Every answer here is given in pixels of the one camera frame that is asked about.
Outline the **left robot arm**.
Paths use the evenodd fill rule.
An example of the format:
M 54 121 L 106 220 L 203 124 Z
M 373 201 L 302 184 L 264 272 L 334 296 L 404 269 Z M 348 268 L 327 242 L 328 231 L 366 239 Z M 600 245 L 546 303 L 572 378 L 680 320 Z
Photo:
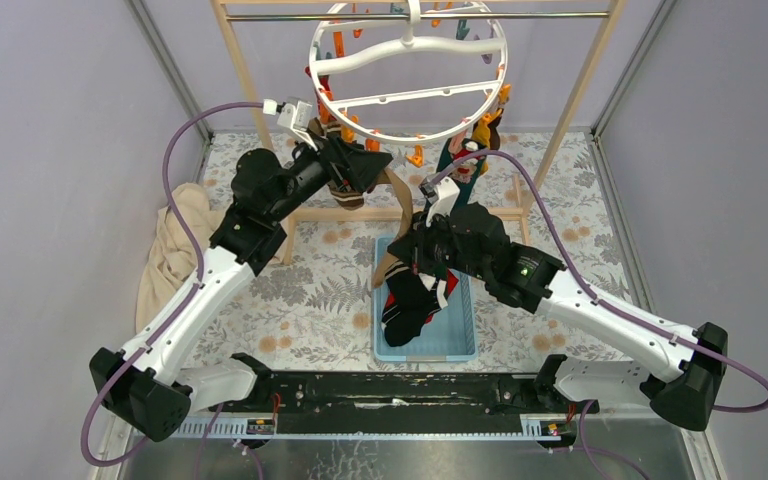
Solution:
M 120 350 L 101 348 L 91 358 L 101 405 L 154 442 L 206 407 L 234 400 L 248 411 L 264 407 L 271 387 L 250 367 L 186 369 L 185 360 L 209 323 L 275 256 L 287 237 L 285 218 L 328 184 L 367 192 L 392 160 L 340 138 L 297 145 L 287 165 L 269 149 L 244 153 L 231 181 L 232 202 L 191 276 Z

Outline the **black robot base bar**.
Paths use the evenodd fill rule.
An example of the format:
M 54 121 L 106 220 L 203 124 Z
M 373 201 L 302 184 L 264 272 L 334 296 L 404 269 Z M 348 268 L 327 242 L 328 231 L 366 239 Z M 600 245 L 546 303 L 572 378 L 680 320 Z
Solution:
M 527 421 L 566 422 L 597 402 L 564 398 L 544 374 L 273 370 L 246 354 L 252 391 L 230 413 L 263 414 L 280 434 L 538 435 Z

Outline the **red patterned sock pair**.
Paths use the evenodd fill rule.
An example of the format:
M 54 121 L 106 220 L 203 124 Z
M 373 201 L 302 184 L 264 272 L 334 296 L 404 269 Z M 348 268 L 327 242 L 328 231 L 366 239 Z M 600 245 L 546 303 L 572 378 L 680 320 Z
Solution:
M 318 120 L 322 124 L 329 123 L 331 121 L 331 114 L 322 101 L 323 96 L 329 100 L 333 99 L 329 86 L 328 75 L 317 76 L 317 80 L 314 82 L 314 92 L 316 95 L 316 104 L 318 108 Z

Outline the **dark teal sock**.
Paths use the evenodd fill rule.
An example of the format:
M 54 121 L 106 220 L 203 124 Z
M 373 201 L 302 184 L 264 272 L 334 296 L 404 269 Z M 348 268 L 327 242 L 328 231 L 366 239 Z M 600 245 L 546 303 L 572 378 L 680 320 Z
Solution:
M 445 170 L 455 160 L 486 148 L 487 145 L 483 140 L 467 138 L 464 132 L 451 137 L 445 142 L 441 150 L 436 172 Z M 448 177 L 459 189 L 453 209 L 458 209 L 468 204 L 477 180 L 487 170 L 486 157 L 481 156 L 464 161 L 448 174 Z

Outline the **mustard yellow sock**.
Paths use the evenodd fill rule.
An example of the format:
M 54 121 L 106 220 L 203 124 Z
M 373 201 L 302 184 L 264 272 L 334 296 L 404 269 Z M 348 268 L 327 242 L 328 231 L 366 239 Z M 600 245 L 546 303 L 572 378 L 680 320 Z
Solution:
M 499 108 L 495 112 L 484 114 L 473 125 L 470 139 L 484 149 L 498 150 L 501 145 L 498 126 L 503 114 L 503 108 Z

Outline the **brown striped sock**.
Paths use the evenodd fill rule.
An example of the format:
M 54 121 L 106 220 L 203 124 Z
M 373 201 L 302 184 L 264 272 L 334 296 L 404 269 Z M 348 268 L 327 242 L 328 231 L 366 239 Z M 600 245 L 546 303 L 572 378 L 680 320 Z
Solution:
M 308 122 L 308 130 L 320 137 L 343 138 L 342 125 L 336 120 L 322 123 L 318 117 L 312 118 Z M 364 196 L 356 190 L 338 187 L 333 181 L 330 181 L 327 187 L 331 197 L 345 210 L 354 211 L 365 205 Z

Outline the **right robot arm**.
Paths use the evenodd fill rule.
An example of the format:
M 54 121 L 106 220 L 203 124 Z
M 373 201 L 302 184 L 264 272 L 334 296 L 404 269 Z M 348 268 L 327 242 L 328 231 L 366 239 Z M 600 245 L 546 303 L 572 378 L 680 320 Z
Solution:
M 477 203 L 430 225 L 416 214 L 388 251 L 416 273 L 456 270 L 481 280 L 500 303 L 562 320 L 628 355 L 605 364 L 564 355 L 547 359 L 533 386 L 543 410 L 597 400 L 648 406 L 687 430 L 707 428 L 726 367 L 699 350 L 726 353 L 728 334 L 720 326 L 674 323 L 596 287 L 584 289 L 571 266 L 512 241 L 502 221 Z

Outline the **white round clip hanger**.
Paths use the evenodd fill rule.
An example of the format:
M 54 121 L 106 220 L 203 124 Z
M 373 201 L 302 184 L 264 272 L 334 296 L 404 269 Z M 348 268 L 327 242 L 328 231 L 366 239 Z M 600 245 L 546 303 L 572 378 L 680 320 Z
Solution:
M 338 3 L 315 28 L 308 71 L 329 76 L 331 120 L 398 145 L 441 141 L 507 100 L 509 49 L 499 20 L 478 1 L 389 12 Z

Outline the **beige crumpled cloth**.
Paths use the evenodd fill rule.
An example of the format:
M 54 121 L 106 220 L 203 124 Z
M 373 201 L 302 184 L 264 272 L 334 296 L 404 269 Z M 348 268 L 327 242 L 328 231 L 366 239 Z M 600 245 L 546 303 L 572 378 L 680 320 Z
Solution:
M 206 248 L 230 206 L 228 200 L 211 203 L 208 190 L 184 183 L 173 190 L 173 199 L 198 245 Z M 170 208 L 157 213 L 155 239 L 139 282 L 135 330 L 143 330 L 171 300 L 197 265 L 195 248 Z

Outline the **light blue plastic basket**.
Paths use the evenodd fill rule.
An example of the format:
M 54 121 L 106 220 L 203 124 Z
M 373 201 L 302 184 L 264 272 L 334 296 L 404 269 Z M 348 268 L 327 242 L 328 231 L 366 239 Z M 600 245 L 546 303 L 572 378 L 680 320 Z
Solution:
M 390 346 L 381 326 L 385 301 L 389 296 L 386 285 L 372 293 L 373 333 L 375 358 L 388 363 L 462 363 L 478 355 L 475 325 L 474 294 L 471 278 L 453 272 L 458 283 L 448 297 L 448 306 L 437 312 L 426 323 L 418 337 L 402 346 Z

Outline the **black sock with beige stripes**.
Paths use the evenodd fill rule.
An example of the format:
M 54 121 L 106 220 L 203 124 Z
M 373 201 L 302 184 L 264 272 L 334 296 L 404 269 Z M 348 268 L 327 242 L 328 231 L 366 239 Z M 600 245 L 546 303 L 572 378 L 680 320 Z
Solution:
M 414 274 L 396 260 L 385 273 L 388 296 L 382 310 L 381 329 L 390 347 L 408 344 L 441 311 L 436 299 L 436 276 Z

